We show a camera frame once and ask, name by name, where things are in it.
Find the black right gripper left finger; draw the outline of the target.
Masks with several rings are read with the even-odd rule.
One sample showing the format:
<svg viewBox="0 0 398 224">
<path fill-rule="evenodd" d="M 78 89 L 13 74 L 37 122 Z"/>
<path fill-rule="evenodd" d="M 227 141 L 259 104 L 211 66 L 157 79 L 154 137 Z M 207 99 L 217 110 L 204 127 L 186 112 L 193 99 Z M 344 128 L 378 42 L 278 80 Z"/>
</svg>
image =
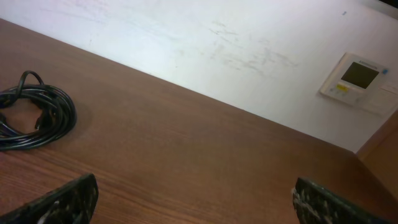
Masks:
<svg viewBox="0 0 398 224">
<path fill-rule="evenodd" d="M 99 197 L 94 174 L 85 174 L 1 215 L 1 224 L 89 224 Z"/>
</svg>

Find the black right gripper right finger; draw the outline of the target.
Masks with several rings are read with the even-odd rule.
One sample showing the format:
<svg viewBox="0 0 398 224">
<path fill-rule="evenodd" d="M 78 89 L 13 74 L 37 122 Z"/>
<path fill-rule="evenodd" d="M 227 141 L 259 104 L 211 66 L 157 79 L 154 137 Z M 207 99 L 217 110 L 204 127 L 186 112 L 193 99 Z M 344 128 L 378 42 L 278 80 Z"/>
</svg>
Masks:
<svg viewBox="0 0 398 224">
<path fill-rule="evenodd" d="M 325 187 L 299 177 L 292 189 L 299 223 L 388 224 L 394 222 L 388 203 L 347 187 Z"/>
</svg>

